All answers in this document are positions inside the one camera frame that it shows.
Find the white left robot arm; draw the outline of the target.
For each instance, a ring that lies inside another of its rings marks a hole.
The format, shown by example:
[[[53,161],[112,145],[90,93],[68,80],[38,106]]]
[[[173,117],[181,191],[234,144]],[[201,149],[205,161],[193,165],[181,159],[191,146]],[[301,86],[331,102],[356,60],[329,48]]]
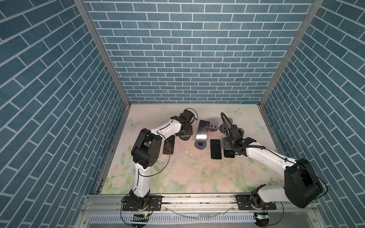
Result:
[[[163,143],[171,136],[189,140],[193,134],[192,123],[195,115],[185,110],[179,116],[173,116],[160,127],[142,129],[132,148],[131,155],[135,163],[135,183],[129,192],[132,206],[142,211],[149,205],[149,178],[152,166],[157,162]]]

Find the black phone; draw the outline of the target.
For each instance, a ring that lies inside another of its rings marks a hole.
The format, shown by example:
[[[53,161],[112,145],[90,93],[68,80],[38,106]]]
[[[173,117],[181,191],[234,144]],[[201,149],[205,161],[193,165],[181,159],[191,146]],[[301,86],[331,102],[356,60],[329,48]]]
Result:
[[[233,150],[223,150],[225,158],[235,158],[235,152]]]
[[[210,140],[210,150],[211,150],[211,159],[213,160],[221,160],[221,142],[219,139],[211,139]]]
[[[168,137],[163,144],[163,154],[164,155],[172,155],[174,154],[174,146],[175,146],[175,136],[172,135]]]
[[[200,120],[195,141],[199,143],[205,143],[208,138],[209,129],[210,129],[210,122],[205,120]]]

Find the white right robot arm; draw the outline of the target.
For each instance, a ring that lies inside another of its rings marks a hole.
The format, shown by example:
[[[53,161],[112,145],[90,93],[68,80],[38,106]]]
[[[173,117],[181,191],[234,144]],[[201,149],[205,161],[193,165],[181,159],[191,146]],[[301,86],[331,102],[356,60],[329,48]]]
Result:
[[[253,190],[250,197],[253,208],[261,210],[269,203],[288,201],[303,209],[326,194],[323,190],[328,191],[306,159],[285,157],[249,137],[235,143],[229,138],[223,138],[222,146],[224,150],[234,155],[244,155],[263,163],[283,178],[281,184],[270,186],[262,184]]]

